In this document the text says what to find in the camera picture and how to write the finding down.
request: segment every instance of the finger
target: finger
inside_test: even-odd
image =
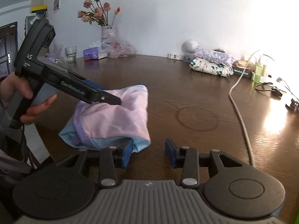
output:
[[[57,98],[57,94],[53,95],[52,97],[50,97],[49,99],[47,99],[45,102],[43,102],[40,105],[34,105],[31,106],[27,109],[26,114],[27,115],[31,115],[31,116],[38,116],[40,115],[42,112],[44,112],[45,110],[47,110],[50,105],[56,100]]]
[[[25,78],[14,75],[12,76],[12,83],[25,98],[31,99],[33,97],[33,91]]]
[[[33,123],[33,121],[37,118],[37,116],[31,116],[24,114],[20,117],[20,121],[24,123],[25,125],[30,125]]]

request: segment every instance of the tissue box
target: tissue box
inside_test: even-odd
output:
[[[107,53],[101,53],[99,47],[88,48],[83,51],[84,60],[98,60],[107,57]]]

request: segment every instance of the gray ribbed surface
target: gray ribbed surface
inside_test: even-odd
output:
[[[124,180],[121,186],[101,190],[82,212],[65,219],[40,221],[23,216],[17,224],[245,224],[211,210],[195,190],[173,180]],[[282,224],[276,217],[256,224]]]

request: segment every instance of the white spherical object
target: white spherical object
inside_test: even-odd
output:
[[[183,43],[182,49],[187,53],[194,53],[198,47],[198,43],[195,40],[187,40]]]

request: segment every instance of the circular ring stain on table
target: circular ring stain on table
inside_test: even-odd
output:
[[[219,119],[212,111],[201,107],[179,109],[175,118],[184,127],[194,131],[212,131],[218,127]]]

